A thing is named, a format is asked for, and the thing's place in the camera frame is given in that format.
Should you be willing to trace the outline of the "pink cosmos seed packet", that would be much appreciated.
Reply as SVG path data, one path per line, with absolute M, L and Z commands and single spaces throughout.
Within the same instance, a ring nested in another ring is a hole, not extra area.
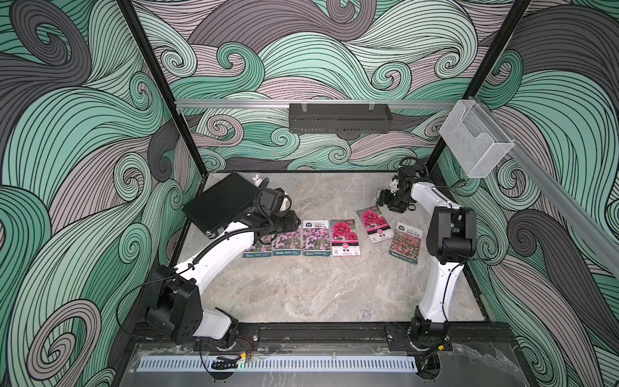
M 301 230 L 278 234 L 272 241 L 274 256 L 301 256 Z
M 243 252 L 243 258 L 264 258 L 272 256 L 272 240 L 259 239 Z
M 302 223 L 303 256 L 330 256 L 330 229 L 328 220 L 303 220 Z

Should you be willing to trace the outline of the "hollyhock seed packet pink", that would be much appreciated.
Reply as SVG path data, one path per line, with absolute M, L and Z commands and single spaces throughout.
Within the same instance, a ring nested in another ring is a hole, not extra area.
M 370 206 L 356 211 L 372 243 L 391 240 L 394 237 L 393 229 L 388 224 L 378 206 Z

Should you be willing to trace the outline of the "mixed daisy flower seed packet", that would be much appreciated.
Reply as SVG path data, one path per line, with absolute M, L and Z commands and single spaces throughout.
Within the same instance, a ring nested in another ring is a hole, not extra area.
M 410 264 L 417 264 L 422 245 L 423 230 L 398 222 L 388 249 L 390 256 Z

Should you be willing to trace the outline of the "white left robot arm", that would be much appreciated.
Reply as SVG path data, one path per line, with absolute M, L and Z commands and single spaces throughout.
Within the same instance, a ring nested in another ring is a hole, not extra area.
M 261 186 L 249 208 L 232 218 L 224 231 L 203 250 L 173 268 L 159 268 L 144 286 L 144 319 L 174 343 L 206 340 L 230 348 L 238 319 L 201 301 L 210 283 L 239 254 L 266 236 L 295 232 L 301 220 L 292 199 L 281 188 Z

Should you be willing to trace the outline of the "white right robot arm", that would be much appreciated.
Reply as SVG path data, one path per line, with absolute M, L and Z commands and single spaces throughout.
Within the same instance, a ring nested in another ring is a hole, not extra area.
M 427 288 L 411 320 L 412 340 L 443 340 L 449 330 L 449 309 L 456 282 L 465 263 L 477 251 L 477 213 L 449 199 L 412 165 L 399 166 L 388 189 L 377 196 L 377 206 L 403 213 L 419 205 L 430 215 L 426 247 L 431 255 Z

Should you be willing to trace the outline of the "white rabbit figurine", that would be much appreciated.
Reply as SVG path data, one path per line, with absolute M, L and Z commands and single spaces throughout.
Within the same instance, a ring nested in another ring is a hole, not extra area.
M 263 180 L 264 180 L 264 179 L 262 179 L 262 178 L 260 177 L 260 175 L 259 175 L 259 174 L 256 174 L 256 175 L 252 178 L 252 180 L 253 180 L 253 182 L 254 182 L 254 185 L 255 185 L 256 187 L 259 187 L 259 186 L 261 185 L 261 183 L 263 182 Z

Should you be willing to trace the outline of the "clear acrylic wall holder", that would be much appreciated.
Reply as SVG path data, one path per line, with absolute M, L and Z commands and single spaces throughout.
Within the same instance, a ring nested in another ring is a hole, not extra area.
M 459 100 L 439 133 L 469 178 L 487 177 L 514 146 L 492 112 L 475 99 Z

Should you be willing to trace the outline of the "black wall tray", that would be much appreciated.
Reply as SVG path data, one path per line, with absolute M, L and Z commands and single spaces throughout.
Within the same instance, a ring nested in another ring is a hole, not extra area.
M 385 134 L 391 130 L 393 115 L 389 106 L 290 105 L 289 129 L 296 134 Z

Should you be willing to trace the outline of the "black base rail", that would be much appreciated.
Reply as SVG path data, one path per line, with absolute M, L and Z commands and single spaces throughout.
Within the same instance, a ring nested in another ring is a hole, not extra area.
M 178 345 L 157 335 L 151 340 L 132 340 L 125 354 L 134 349 L 179 349 L 208 354 L 270 354 L 283 349 L 327 346 L 369 346 L 388 352 L 417 356 L 442 344 L 450 351 L 455 344 L 514 343 L 509 325 L 501 322 L 452 322 L 445 338 L 415 333 L 409 322 L 241 322 L 232 341 L 189 338 Z

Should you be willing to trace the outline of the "aluminium rail back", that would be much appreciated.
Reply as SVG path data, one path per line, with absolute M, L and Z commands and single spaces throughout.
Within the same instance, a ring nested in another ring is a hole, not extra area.
M 177 99 L 177 109 L 287 109 L 290 105 L 362 105 L 369 109 L 377 104 L 386 104 L 395 110 L 447 110 L 456 105 L 456 100 L 420 101 L 420 100 L 320 100 L 320 99 Z

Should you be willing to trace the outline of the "aluminium rail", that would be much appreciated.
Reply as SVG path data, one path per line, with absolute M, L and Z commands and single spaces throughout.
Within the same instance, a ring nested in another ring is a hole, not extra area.
M 395 110 L 447 110 L 456 105 L 456 100 L 420 101 L 420 100 L 320 100 L 320 99 L 177 99 L 177 109 L 287 109 L 290 105 L 362 105 L 369 109 L 377 104 L 386 104 Z
M 549 125 L 502 106 L 482 110 L 508 136 L 514 147 L 509 156 L 520 164 L 540 193 L 572 227 L 594 261 L 612 275 L 618 274 L 618 139 L 588 138 L 591 127 L 577 127 L 567 114 Z

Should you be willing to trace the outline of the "aluminium rail right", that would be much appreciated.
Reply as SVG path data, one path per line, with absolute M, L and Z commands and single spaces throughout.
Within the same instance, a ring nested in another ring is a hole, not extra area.
M 618 139 L 588 138 L 591 127 L 577 127 L 567 114 L 549 125 L 502 106 L 482 110 L 508 136 L 514 147 L 509 156 L 520 164 L 540 193 L 572 227 L 594 261 L 612 275 L 618 274 Z

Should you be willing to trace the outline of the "black corner frame post right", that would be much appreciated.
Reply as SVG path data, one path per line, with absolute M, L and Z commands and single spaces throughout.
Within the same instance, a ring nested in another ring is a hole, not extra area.
M 491 45 L 487 53 L 485 54 L 483 61 L 480 64 L 480 67 L 477 69 L 474 77 L 469 82 L 469 85 L 464 92 L 463 99 L 475 97 L 479 93 L 486 78 L 491 73 L 493 67 L 500 58 L 501 53 L 503 53 L 506 45 L 509 43 L 509 40 L 513 35 L 517 25 L 524 16 L 527 8 L 530 6 L 530 3 L 530 0 L 514 1 L 511 8 L 509 9 L 509 12 L 503 24 L 501 24 L 501 27 L 496 32 L 496 35 L 493 38 Z

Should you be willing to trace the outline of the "black corner frame post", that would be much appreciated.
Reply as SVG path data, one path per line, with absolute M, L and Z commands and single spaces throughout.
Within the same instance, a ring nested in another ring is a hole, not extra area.
M 480 67 L 477 69 L 474 77 L 469 82 L 469 85 L 464 92 L 463 99 L 475 97 L 479 93 L 486 78 L 491 73 L 493 67 L 500 58 L 501 53 L 503 53 L 506 45 L 509 43 L 509 40 L 513 35 L 517 25 L 524 16 L 527 8 L 530 6 L 530 3 L 530 0 L 514 1 L 511 8 L 509 9 L 509 12 L 503 24 L 501 24 L 501 27 L 496 32 L 496 35 L 493 38 L 491 45 L 487 53 L 485 54 L 483 61 L 480 64 Z
M 193 141 L 192 133 L 189 129 L 185 117 L 177 109 L 172 90 L 165 79 L 163 70 L 158 63 L 158 60 L 156 59 L 154 50 L 150 45 L 147 34 L 143 28 L 142 23 L 140 22 L 140 18 L 137 15 L 133 2 L 129 0 L 118 0 L 117 4 L 121 13 L 123 14 L 123 17 L 127 23 L 130 32 L 132 33 L 135 43 L 137 44 L 137 47 L 140 50 L 143 59 L 145 60 L 145 64 L 154 78 L 156 87 L 158 88 L 163 98 L 164 104 L 166 105 L 169 113 L 171 114 L 172 121 L 174 122 L 180 137 L 185 143 L 185 146 L 187 147 L 189 154 L 198 169 L 199 174 L 204 180 L 206 180 L 208 178 L 209 172 L 207 171 L 206 166 L 202 161 L 196 143 Z

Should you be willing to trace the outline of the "black corner frame post left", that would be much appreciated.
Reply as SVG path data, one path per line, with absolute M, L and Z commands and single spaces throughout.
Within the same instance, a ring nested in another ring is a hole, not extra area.
M 123 17 L 127 23 L 130 32 L 132 33 L 135 43 L 137 44 L 137 47 L 140 50 L 143 59 L 145 60 L 145 64 L 154 78 L 156 87 L 158 88 L 163 98 L 164 104 L 166 105 L 169 113 L 171 114 L 172 121 L 174 122 L 180 137 L 185 143 L 185 146 L 187 147 L 189 154 L 198 169 L 199 174 L 204 180 L 206 180 L 208 178 L 209 172 L 207 171 L 206 166 L 202 161 L 196 143 L 193 141 L 192 133 L 189 129 L 185 117 L 177 109 L 172 90 L 165 79 L 163 70 L 158 63 L 158 60 L 156 59 L 154 50 L 150 45 L 147 34 L 143 28 L 142 23 L 140 22 L 140 18 L 137 15 L 133 2 L 129 0 L 118 0 L 117 4 L 121 13 L 123 14 Z

